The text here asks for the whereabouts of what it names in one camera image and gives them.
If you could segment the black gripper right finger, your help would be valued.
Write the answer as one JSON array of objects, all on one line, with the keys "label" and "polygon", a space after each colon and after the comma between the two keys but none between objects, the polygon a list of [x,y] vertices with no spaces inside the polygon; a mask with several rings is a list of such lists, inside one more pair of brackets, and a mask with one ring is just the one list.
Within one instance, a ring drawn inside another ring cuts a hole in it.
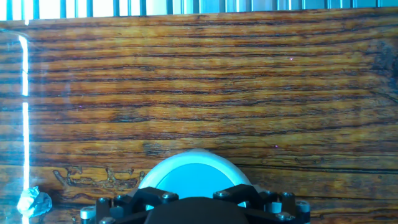
[{"label": "black gripper right finger", "polygon": [[310,224],[310,204],[292,192],[239,184],[215,192],[213,199],[234,204],[249,223]]}]

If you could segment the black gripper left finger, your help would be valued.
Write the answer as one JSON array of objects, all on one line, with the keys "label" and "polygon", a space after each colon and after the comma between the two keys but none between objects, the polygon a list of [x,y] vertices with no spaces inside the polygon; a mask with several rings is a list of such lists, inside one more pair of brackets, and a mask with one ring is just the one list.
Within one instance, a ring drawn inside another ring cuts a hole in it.
[{"label": "black gripper left finger", "polygon": [[147,207],[168,204],[179,199],[178,194],[153,187],[136,189],[114,198],[101,197],[93,206],[80,210],[82,224],[144,223]]}]

